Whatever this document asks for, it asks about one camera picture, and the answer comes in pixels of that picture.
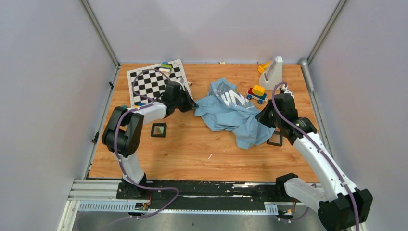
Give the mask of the light blue printed t-shirt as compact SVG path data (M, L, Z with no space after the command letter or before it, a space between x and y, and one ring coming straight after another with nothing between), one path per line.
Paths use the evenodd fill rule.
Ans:
M260 110L224 77L211 82L207 96L196 103L198 108L194 115L211 131L232 132L240 149L248 150L265 143L275 131L258 122L255 116Z

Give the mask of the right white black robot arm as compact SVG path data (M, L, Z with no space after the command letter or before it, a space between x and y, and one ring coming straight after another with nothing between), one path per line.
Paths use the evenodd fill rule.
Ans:
M275 195L281 201L290 197L315 211L328 231L354 227L360 230L373 201L368 189L359 189L340 169L311 121L299 117L294 97L280 93L268 101L256 116L263 125L277 128L290 145L305 158L320 181L316 188L305 183L298 175L288 173L276 179Z

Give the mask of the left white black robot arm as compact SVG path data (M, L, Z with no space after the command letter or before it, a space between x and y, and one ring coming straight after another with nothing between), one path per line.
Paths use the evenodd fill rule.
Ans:
M179 81L168 82L158 100L141 97L148 103L135 108L116 107L102 134L102 143L117 158L123 180L130 183L128 191L136 199L143 198L148 188L143 183L145 173L137 156L143 126L170 116L176 109L187 112L198 108L185 85Z

